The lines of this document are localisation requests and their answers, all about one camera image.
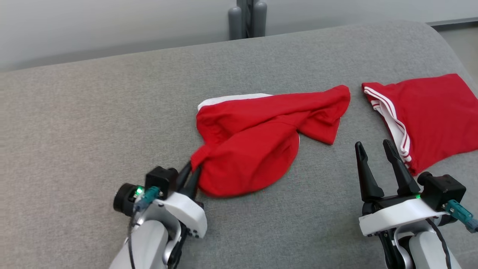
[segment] green led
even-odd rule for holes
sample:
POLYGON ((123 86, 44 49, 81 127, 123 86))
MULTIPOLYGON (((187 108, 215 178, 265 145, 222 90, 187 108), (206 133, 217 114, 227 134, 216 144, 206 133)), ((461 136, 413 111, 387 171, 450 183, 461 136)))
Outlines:
POLYGON ((143 193, 143 187, 138 186, 138 188, 136 189, 136 196, 139 196, 142 193, 143 193))

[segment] black cable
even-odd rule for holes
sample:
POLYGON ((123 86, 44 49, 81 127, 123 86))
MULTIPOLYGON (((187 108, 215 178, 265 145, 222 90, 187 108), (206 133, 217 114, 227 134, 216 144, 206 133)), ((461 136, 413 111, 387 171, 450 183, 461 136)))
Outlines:
POLYGON ((133 229, 133 224, 134 224, 134 212, 135 210, 133 210, 133 214, 131 215, 131 219, 130 219, 130 224, 128 226, 128 252, 130 253, 130 262, 131 262, 131 269, 136 269, 136 267, 134 266, 134 259, 133 259, 133 250, 131 249, 131 230, 133 229))
POLYGON ((448 252, 448 247, 446 246, 446 242, 445 242, 445 239, 443 238, 442 233, 440 232, 438 227, 436 227, 435 223, 432 220, 426 219, 426 221, 433 228, 433 230, 436 232, 436 235, 438 236, 438 239, 440 239, 440 241, 442 242, 443 251, 445 252, 446 267, 448 269, 451 269, 450 253, 448 252))

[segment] robotic arm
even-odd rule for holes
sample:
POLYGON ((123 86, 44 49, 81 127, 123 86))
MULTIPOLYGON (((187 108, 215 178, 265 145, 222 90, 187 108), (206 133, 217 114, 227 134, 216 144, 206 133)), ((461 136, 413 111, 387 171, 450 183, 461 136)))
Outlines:
POLYGON ((459 204, 466 188, 449 175, 434 177, 424 172, 418 177, 424 186, 420 193, 395 146, 384 140, 383 147, 399 186, 395 196, 384 197, 362 143, 355 144, 364 201, 358 219, 363 235, 379 237, 389 269, 461 269, 437 226, 460 220, 469 232, 478 230, 473 215, 459 204))
POLYGON ((120 187, 113 207, 131 221, 111 269, 174 269, 186 238, 204 237, 206 214, 203 204, 195 201, 201 168, 187 180, 190 172, 191 163, 180 173, 156 167, 146 175, 144 187, 129 183, 120 187))

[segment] red cloth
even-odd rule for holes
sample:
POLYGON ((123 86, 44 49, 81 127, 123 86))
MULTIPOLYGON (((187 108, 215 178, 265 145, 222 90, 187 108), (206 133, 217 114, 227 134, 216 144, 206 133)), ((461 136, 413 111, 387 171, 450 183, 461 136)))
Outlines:
POLYGON ((397 84, 363 83, 412 175, 478 149, 478 100, 457 74, 397 84))
POLYGON ((332 144, 349 102, 348 88, 340 85, 202 107, 196 120, 205 145, 191 157, 193 170, 202 167, 200 189, 230 197, 273 184, 297 155, 297 131, 332 144))

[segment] white wall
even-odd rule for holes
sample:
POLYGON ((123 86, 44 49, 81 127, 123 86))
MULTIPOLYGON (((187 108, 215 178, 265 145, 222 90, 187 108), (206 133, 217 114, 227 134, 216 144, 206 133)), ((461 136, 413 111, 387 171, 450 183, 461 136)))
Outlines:
MULTIPOLYGON (((264 0, 266 35, 478 17, 478 0, 264 0)), ((228 40, 236 0, 0 0, 0 70, 228 40)))

